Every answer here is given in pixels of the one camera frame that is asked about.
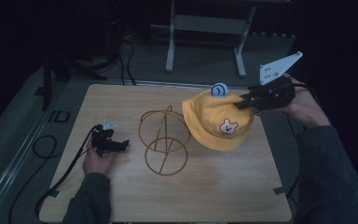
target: sleeve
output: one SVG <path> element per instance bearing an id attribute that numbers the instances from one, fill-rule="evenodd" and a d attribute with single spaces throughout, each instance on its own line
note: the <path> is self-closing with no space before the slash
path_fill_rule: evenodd
<path id="1" fill-rule="evenodd" d="M 97 173 L 87 174 L 75 197 L 69 202 L 62 223 L 109 223 L 111 214 L 109 191 L 109 178 Z"/>
<path id="2" fill-rule="evenodd" d="M 300 133 L 298 208 L 294 223 L 357 223 L 358 175 L 332 126 Z"/>

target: black cable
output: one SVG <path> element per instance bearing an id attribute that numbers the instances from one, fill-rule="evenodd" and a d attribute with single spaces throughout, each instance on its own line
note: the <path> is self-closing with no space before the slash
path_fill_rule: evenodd
<path id="1" fill-rule="evenodd" d="M 117 64 L 118 56 L 114 57 L 113 55 L 108 54 L 108 55 L 106 55 L 106 59 L 107 59 L 106 62 L 90 65 L 90 66 L 87 66 L 87 67 L 89 69 L 91 69 L 92 71 L 94 71 L 94 72 L 99 71 L 99 70 L 104 69 L 104 68 L 114 67 Z"/>
<path id="2" fill-rule="evenodd" d="M 90 149 L 92 149 L 92 147 L 88 147 L 84 152 L 82 152 L 81 154 L 80 154 L 80 157 L 81 156 L 83 156 L 87 151 L 89 151 Z"/>
<path id="3" fill-rule="evenodd" d="M 52 148 L 52 150 L 50 151 L 50 153 L 48 154 L 48 156 L 42 156 L 40 155 L 39 153 L 36 152 L 36 149 L 35 149 L 35 146 L 36 146 L 36 143 L 39 142 L 41 139 L 43 138 L 51 138 L 54 142 L 54 146 Z M 53 158 L 57 158 L 59 156 L 61 156 L 61 153 L 60 154 L 57 154 L 57 155 L 53 155 L 53 153 L 55 152 L 55 150 L 57 149 L 57 139 L 53 136 L 53 135 L 43 135 L 43 136 L 40 136 L 38 137 L 33 145 L 32 145 L 32 148 L 33 148 L 33 151 L 34 151 L 34 154 L 39 157 L 39 158 L 43 158 L 45 159 L 43 161 L 43 163 L 36 169 L 36 171 L 31 175 L 31 177 L 25 182 L 25 184 L 22 186 L 22 188 L 20 189 L 19 193 L 17 193 L 13 203 L 11 204 L 10 208 L 9 208 L 9 212 L 8 212 L 8 223 L 11 224 L 12 223 L 12 214 L 13 214 L 13 210 L 14 210 L 14 205 L 16 204 L 17 200 L 20 198 L 22 192 L 25 190 L 25 188 L 28 186 L 28 184 L 31 182 L 32 179 L 34 179 L 34 177 L 36 176 L 36 174 L 42 169 L 42 167 L 46 164 L 46 162 L 48 162 L 49 159 L 53 159 Z"/>
<path id="4" fill-rule="evenodd" d="M 133 52 L 134 52 L 134 47 L 133 47 L 133 44 L 130 42 L 130 41 L 127 41 L 127 40 L 124 40 L 123 39 L 123 43 L 126 43 L 128 45 L 131 46 L 131 54 L 130 54 L 130 58 L 127 60 L 127 65 L 124 65 L 124 62 L 123 62 L 123 58 L 121 57 L 121 54 L 118 54 L 118 59 L 121 63 L 121 82 L 123 85 L 125 85 L 125 82 L 124 82 L 124 72 L 127 72 L 130 80 L 131 80 L 131 84 L 132 86 L 136 86 L 136 81 L 135 79 L 133 78 L 132 74 L 131 74 L 131 71 L 130 71 L 130 61 L 132 59 L 132 55 L 133 55 Z"/>
<path id="5" fill-rule="evenodd" d="M 45 201 L 45 199 L 51 194 L 51 192 L 54 192 L 57 187 L 63 182 L 63 180 L 65 180 L 65 178 L 71 173 L 72 169 L 74 168 L 77 160 L 84 154 L 83 153 L 83 147 L 86 145 L 92 131 L 94 131 L 94 129 L 97 127 L 94 126 L 89 130 L 89 133 L 87 134 L 86 138 L 83 141 L 83 144 L 81 145 L 80 149 L 78 150 L 78 152 L 76 153 L 74 159 L 72 160 L 71 164 L 69 165 L 68 169 L 66 170 L 65 174 L 63 174 L 63 176 L 61 177 L 61 179 L 52 187 L 50 188 L 42 197 L 40 197 L 39 201 L 36 203 L 36 205 L 34 206 L 34 214 L 39 217 L 39 213 L 40 213 L 40 209 L 42 208 L 42 203 L 43 201 Z"/>
<path id="6" fill-rule="evenodd" d="M 287 118 L 287 122 L 289 123 L 290 126 L 290 130 L 292 131 L 293 136 L 296 136 L 295 130 L 293 129 L 293 125 L 292 122 L 290 120 L 290 117 L 288 115 L 286 115 Z M 292 187 L 290 187 L 290 189 L 286 192 L 286 198 L 290 198 L 292 200 L 292 202 L 295 204 L 295 206 L 298 205 L 297 201 L 293 198 L 293 191 L 295 191 L 295 188 L 298 184 L 298 179 L 299 179 L 299 175 L 297 175 L 295 181 L 292 184 Z"/>

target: table leg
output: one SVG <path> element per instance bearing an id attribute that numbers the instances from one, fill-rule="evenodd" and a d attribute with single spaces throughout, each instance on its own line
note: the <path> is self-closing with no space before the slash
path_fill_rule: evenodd
<path id="1" fill-rule="evenodd" d="M 170 25 L 170 45 L 168 46 L 167 63 L 165 65 L 165 71 L 171 72 L 173 70 L 173 55 L 175 53 L 175 44 L 173 42 L 175 32 L 175 1 L 171 1 L 171 25 Z"/>
<path id="2" fill-rule="evenodd" d="M 247 19 L 246 23 L 243 26 L 243 33 L 241 35 L 241 42 L 236 48 L 234 48 L 235 60 L 237 62 L 237 68 L 238 68 L 238 75 L 240 77 L 245 77 L 246 76 L 245 66 L 243 65 L 242 50 L 243 50 L 243 46 L 245 45 L 246 37 L 249 34 L 249 30 L 251 28 L 251 24 L 252 24 L 254 14 L 255 14 L 255 7 L 252 7 L 251 11 L 249 13 L 248 19 Z"/>

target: human hand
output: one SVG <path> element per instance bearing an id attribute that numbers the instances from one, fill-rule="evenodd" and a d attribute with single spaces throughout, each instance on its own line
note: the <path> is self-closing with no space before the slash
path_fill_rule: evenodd
<path id="1" fill-rule="evenodd" d="M 109 152 L 108 154 L 103 154 L 101 158 L 98 156 L 96 152 L 96 147 L 92 147 L 92 137 L 89 138 L 87 143 L 87 151 L 86 158 L 83 161 L 83 172 L 84 175 L 89 173 L 100 173 L 103 175 L 107 175 L 109 173 L 109 169 L 112 166 L 113 158 L 115 157 L 115 152 Z"/>
<path id="2" fill-rule="evenodd" d="M 293 83 L 299 83 L 297 79 L 290 77 Z M 296 87 L 296 97 L 287 107 L 274 109 L 273 111 L 283 112 L 293 119 L 298 120 L 307 129 L 317 126 L 331 125 L 325 113 L 313 99 L 309 90 L 303 87 Z"/>

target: bear face print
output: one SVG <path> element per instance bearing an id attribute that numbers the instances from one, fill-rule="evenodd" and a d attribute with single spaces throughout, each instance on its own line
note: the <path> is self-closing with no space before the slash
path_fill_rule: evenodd
<path id="1" fill-rule="evenodd" d="M 229 119 L 225 119 L 224 123 L 220 125 L 220 131 L 222 131 L 223 134 L 235 133 L 237 126 L 237 122 L 231 123 Z"/>

